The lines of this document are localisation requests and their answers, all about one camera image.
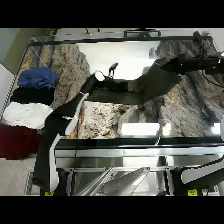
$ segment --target folded black cloth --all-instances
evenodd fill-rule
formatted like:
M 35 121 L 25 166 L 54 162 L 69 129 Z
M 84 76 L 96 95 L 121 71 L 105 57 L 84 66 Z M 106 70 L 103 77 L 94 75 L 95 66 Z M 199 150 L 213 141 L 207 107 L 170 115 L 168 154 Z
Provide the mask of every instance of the folded black cloth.
M 21 104 L 28 103 L 42 103 L 50 106 L 54 100 L 54 88 L 25 88 L 19 87 L 14 90 L 10 102 L 17 102 Z

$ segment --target folded clothing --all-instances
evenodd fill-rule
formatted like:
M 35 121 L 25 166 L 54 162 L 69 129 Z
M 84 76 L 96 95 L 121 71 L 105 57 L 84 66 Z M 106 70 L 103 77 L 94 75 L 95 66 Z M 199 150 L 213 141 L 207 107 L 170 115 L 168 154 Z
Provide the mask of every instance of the folded clothing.
M 42 103 L 50 106 L 54 100 L 54 90 L 54 88 L 35 89 L 19 87 L 14 90 L 10 102 L 21 104 Z
M 29 153 L 37 153 L 40 139 L 37 130 L 0 124 L 0 158 L 25 159 Z
M 41 129 L 52 108 L 41 103 L 20 104 L 11 102 L 3 113 L 7 125 L 24 126 L 31 129 Z
M 20 74 L 18 86 L 26 88 L 51 88 L 57 81 L 57 75 L 48 67 L 26 70 Z

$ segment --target yellow label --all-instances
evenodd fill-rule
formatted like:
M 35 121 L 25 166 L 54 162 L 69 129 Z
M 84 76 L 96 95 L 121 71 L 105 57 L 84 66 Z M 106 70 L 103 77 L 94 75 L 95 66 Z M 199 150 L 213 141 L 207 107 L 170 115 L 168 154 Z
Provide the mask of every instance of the yellow label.
M 188 190 L 188 196 L 198 196 L 197 190 Z
M 54 192 L 45 192 L 45 196 L 53 196 Z

